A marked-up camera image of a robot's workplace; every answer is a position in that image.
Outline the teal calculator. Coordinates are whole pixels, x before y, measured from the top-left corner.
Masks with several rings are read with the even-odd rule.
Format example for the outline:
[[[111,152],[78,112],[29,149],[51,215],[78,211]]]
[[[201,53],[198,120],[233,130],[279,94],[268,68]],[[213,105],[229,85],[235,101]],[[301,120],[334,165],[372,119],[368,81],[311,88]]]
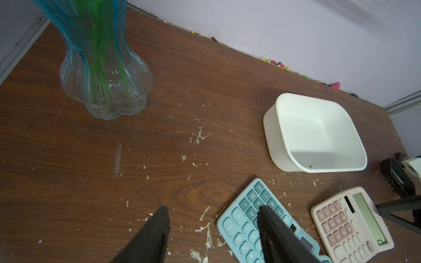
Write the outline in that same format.
[[[322,263],[332,260],[320,254],[320,245],[292,218],[264,182],[256,178],[234,199],[217,220],[217,229],[240,263],[262,263],[257,213],[260,206],[269,206],[286,223],[310,253]]]

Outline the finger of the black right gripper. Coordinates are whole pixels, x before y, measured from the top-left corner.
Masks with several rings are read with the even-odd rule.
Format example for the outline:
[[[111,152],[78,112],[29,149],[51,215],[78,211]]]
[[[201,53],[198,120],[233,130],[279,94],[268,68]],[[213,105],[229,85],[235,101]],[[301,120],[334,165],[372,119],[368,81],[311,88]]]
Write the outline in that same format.
[[[421,196],[414,195],[399,200],[377,204],[378,214],[408,230],[421,234]],[[392,212],[411,211],[413,221],[393,215]]]

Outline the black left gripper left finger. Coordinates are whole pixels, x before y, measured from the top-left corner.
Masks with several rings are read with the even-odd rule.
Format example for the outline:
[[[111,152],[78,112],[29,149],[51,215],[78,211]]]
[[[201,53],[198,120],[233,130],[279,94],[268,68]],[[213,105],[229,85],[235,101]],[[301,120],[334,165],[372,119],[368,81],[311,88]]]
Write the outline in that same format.
[[[170,233],[169,213],[160,207],[132,240],[116,255],[113,263],[163,263]]]

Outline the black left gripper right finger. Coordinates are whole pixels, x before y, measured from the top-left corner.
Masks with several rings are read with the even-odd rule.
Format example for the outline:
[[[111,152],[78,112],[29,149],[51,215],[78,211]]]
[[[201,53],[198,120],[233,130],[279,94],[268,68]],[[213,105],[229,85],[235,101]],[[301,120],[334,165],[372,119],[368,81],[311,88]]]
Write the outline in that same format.
[[[319,262],[269,206],[259,207],[257,222],[266,263]]]

